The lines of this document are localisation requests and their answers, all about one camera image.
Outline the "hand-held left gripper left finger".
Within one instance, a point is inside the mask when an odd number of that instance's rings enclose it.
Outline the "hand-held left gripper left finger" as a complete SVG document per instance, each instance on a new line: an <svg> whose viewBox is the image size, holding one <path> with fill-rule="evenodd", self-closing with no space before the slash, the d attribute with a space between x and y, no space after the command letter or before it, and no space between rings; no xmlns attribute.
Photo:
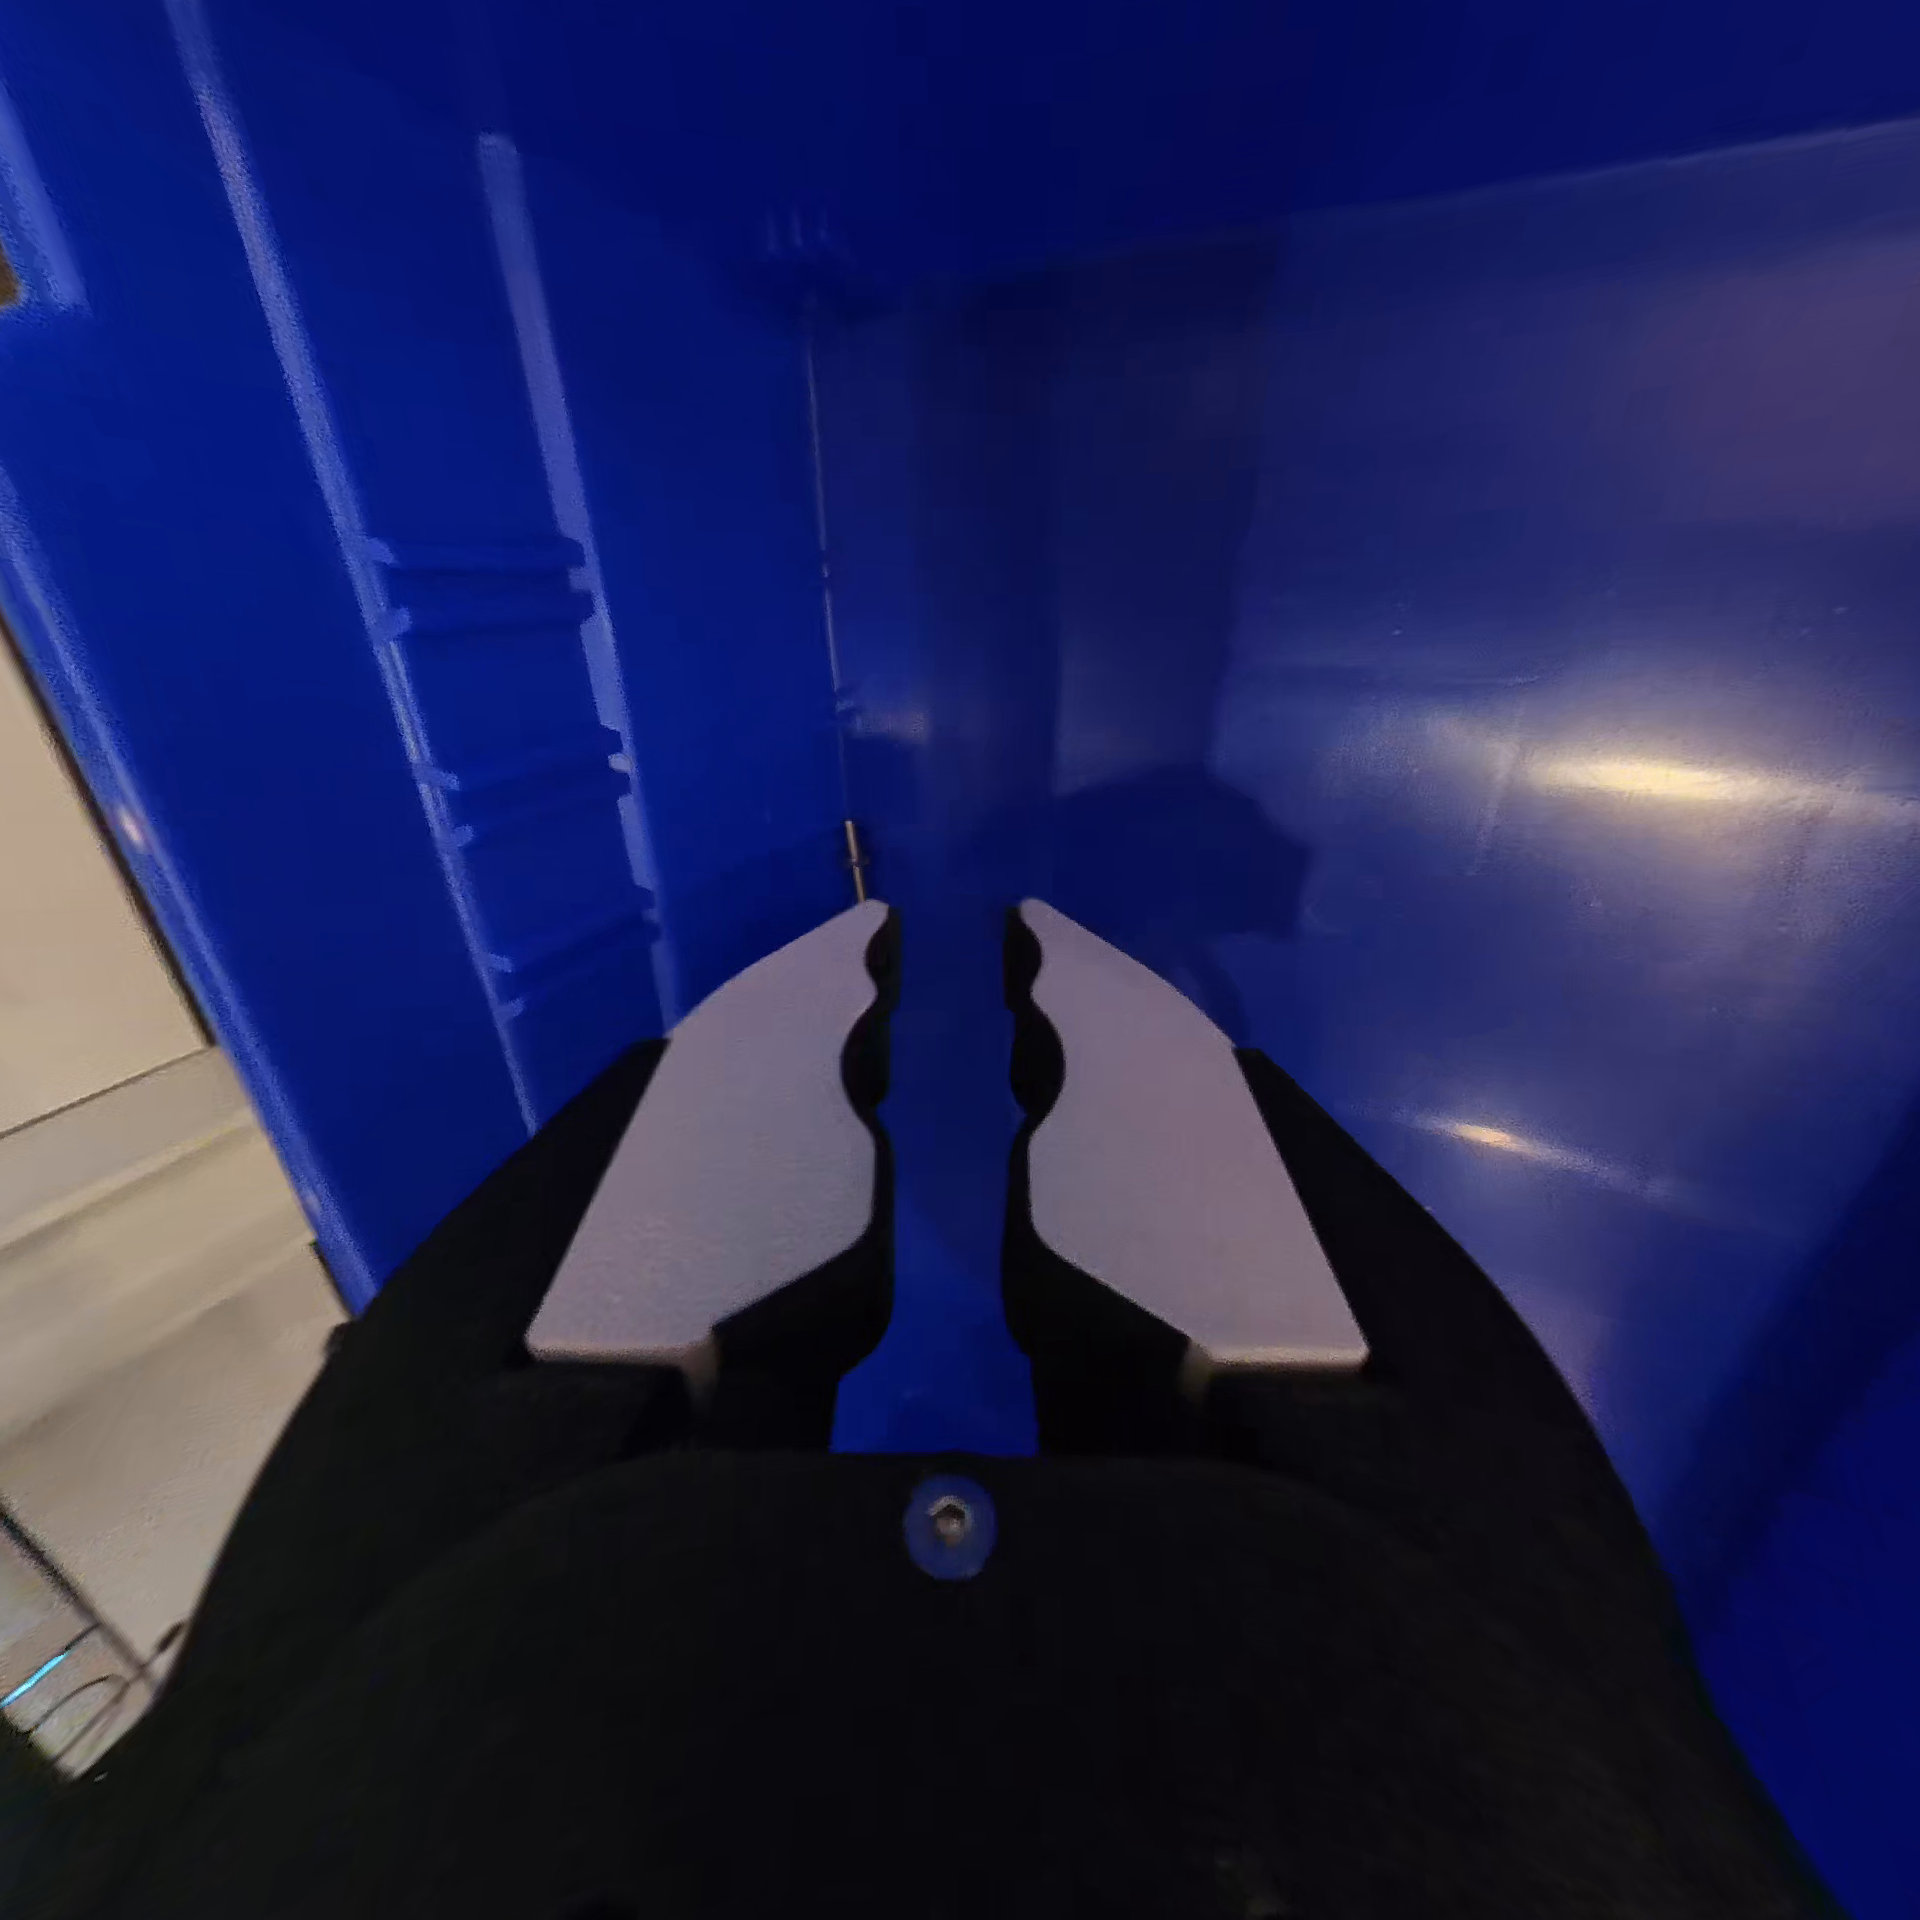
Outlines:
<svg viewBox="0 0 1920 1920"><path fill-rule="evenodd" d="M823 1448L895 1296L898 915L866 899L669 1033L548 1285L539 1361L678 1375L716 1447Z"/></svg>

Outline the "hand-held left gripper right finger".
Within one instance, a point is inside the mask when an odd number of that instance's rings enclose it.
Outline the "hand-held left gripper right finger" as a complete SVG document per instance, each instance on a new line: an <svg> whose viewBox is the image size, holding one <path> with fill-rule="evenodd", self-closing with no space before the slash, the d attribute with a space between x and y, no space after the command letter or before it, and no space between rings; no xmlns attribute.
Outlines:
<svg viewBox="0 0 1920 1920"><path fill-rule="evenodd" d="M1189 1453L1221 1383L1346 1383L1370 1342L1230 1034L1059 907L1004 928L1019 1126L998 1257L1042 1453Z"/></svg>

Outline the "blue plastic bin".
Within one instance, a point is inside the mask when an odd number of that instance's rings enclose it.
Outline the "blue plastic bin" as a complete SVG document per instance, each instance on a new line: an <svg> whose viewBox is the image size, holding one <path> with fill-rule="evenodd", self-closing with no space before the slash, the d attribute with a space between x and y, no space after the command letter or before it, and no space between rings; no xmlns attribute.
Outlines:
<svg viewBox="0 0 1920 1920"><path fill-rule="evenodd" d="M4 3L4 621L346 1323L19 1915L1916 1915L1916 3ZM828 1447L526 1329L898 915ZM1366 1336L1042 1453L1004 928Z"/></svg>

